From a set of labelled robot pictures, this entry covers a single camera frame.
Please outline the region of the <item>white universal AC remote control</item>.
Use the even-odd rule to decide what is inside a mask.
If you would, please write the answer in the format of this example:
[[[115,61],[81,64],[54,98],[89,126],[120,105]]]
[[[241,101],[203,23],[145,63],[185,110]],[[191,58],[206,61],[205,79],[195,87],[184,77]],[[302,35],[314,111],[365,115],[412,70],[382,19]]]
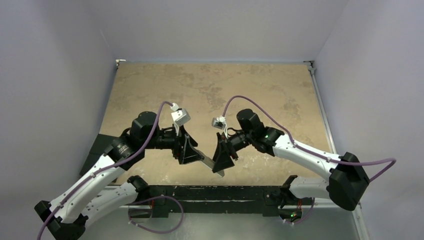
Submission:
[[[224,170],[214,172],[213,168],[214,168],[215,162],[210,157],[206,156],[202,151],[200,151],[200,150],[197,150],[197,151],[202,158],[200,160],[201,163],[203,163],[207,168],[209,168],[214,174],[216,174],[216,175],[218,175],[222,178],[225,176]]]

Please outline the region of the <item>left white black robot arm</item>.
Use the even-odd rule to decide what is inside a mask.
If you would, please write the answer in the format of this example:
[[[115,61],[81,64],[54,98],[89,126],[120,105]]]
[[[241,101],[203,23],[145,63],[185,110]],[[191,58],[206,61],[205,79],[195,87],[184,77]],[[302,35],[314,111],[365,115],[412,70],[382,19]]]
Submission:
[[[140,113],[72,187],[51,201],[36,204],[42,228],[56,240],[77,240],[90,225],[119,207],[154,202],[149,184],[138,175],[129,177],[115,191],[101,194],[109,183],[142,160],[147,149],[170,150],[181,165],[203,161],[197,142],[184,128],[190,120],[188,112],[177,108],[171,117],[172,126],[160,128],[159,113]]]

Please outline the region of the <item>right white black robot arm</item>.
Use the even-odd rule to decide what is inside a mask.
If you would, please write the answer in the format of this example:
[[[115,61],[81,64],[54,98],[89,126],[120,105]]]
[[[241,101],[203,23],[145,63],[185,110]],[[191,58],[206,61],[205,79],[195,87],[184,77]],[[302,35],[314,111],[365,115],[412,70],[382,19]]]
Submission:
[[[236,134],[217,134],[217,146],[212,157],[213,173],[234,167],[237,152],[251,145],[261,153],[292,161],[318,175],[289,176],[276,196],[282,206],[296,204],[305,198],[319,198],[331,200],[347,211],[357,207],[370,184],[370,178],[354,154],[325,153],[291,140],[287,133],[264,126],[259,116],[249,108],[239,111],[236,118],[241,127]]]

